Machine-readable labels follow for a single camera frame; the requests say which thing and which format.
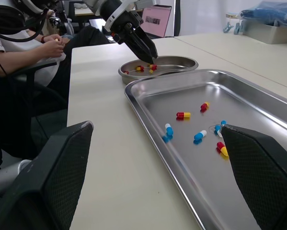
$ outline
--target kidney-shaped metal dish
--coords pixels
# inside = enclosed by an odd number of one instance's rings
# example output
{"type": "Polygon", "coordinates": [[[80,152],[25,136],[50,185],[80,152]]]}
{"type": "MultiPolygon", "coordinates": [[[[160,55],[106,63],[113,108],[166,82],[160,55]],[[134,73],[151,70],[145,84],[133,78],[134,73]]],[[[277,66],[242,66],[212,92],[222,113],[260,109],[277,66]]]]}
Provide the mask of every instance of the kidney-shaped metal dish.
{"type": "Polygon", "coordinates": [[[136,60],[130,61],[122,65],[119,69],[119,74],[122,76],[122,81],[125,84],[129,84],[132,81],[157,77],[164,74],[176,73],[176,72],[185,72],[195,70],[199,64],[188,57],[179,57],[179,56],[160,56],[155,60],[155,65],[157,65],[157,70],[150,73],[150,67],[148,63],[136,60]],[[136,67],[143,66],[143,71],[136,71],[136,67]]]}

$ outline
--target stainless steel tray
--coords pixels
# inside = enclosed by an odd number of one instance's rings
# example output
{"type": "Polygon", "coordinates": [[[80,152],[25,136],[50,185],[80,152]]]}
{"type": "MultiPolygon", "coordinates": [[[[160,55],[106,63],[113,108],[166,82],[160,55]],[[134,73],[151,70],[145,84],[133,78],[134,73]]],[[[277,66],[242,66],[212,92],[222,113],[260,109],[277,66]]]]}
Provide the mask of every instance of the stainless steel tray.
{"type": "Polygon", "coordinates": [[[200,70],[138,80],[127,98],[204,230],[259,230],[238,189],[230,161],[216,151],[221,120],[274,137],[287,150],[287,99],[220,70],[200,70]],[[210,108],[200,112],[200,106],[210,108]],[[191,112],[177,121],[177,112],[191,112]],[[164,143],[165,124],[174,136],[164,143]],[[195,145],[194,135],[206,130],[195,145]]]}
{"type": "Polygon", "coordinates": [[[122,76],[124,84],[129,84],[132,81],[142,78],[195,70],[199,66],[195,60],[179,56],[160,56],[155,60],[155,65],[157,65],[157,70],[150,73],[149,64],[146,62],[141,60],[130,61],[122,65],[118,72],[122,76]],[[136,71],[137,66],[144,66],[144,71],[136,71]]]}

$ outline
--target desk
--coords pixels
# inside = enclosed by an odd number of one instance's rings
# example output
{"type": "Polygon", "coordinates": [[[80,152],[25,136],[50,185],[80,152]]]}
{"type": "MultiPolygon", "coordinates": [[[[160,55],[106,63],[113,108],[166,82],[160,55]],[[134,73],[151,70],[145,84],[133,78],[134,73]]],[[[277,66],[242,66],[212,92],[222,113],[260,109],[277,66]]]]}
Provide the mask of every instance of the desk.
{"type": "Polygon", "coordinates": [[[198,34],[178,39],[287,86],[287,44],[270,45],[233,33],[198,34]]]}
{"type": "Polygon", "coordinates": [[[85,16],[85,15],[94,15],[94,13],[89,9],[75,9],[75,16],[85,16]]]}
{"type": "Polygon", "coordinates": [[[72,19],[73,23],[78,23],[80,29],[84,27],[84,23],[88,22],[88,20],[101,18],[100,16],[94,15],[89,8],[75,9],[75,3],[83,4],[83,1],[69,2],[69,17],[72,19]]]}
{"type": "MultiPolygon", "coordinates": [[[[176,38],[154,42],[159,55],[193,58],[200,69],[226,70],[287,98],[287,87],[176,38]]],[[[91,120],[95,130],[71,229],[199,230],[124,95],[117,70],[134,59],[126,45],[73,50],[68,126],[91,120]]]]}

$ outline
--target monitor screen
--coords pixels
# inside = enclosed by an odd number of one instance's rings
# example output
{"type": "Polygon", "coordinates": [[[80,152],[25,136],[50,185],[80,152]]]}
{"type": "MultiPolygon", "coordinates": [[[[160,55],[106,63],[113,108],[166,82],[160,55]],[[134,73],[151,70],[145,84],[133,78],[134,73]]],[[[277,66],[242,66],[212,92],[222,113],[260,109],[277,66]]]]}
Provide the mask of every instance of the monitor screen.
{"type": "Polygon", "coordinates": [[[152,6],[143,10],[143,24],[141,28],[144,32],[164,37],[171,13],[171,6],[152,6]]]}

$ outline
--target red and yellow capsule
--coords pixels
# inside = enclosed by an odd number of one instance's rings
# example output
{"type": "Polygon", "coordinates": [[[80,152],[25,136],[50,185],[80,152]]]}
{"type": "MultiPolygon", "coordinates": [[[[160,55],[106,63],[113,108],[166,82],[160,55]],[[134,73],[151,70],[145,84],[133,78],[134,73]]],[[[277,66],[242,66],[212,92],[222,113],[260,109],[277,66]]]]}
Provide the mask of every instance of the red and yellow capsule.
{"type": "Polygon", "coordinates": [[[204,104],[201,105],[201,110],[206,110],[210,106],[209,102],[204,102],[204,104]]]}
{"type": "Polygon", "coordinates": [[[188,112],[178,112],[176,114],[177,117],[190,117],[191,116],[191,113],[188,113],[188,112]]]}
{"type": "Polygon", "coordinates": [[[224,156],[226,156],[226,157],[229,156],[228,151],[222,142],[217,143],[217,148],[223,153],[224,156]]]}

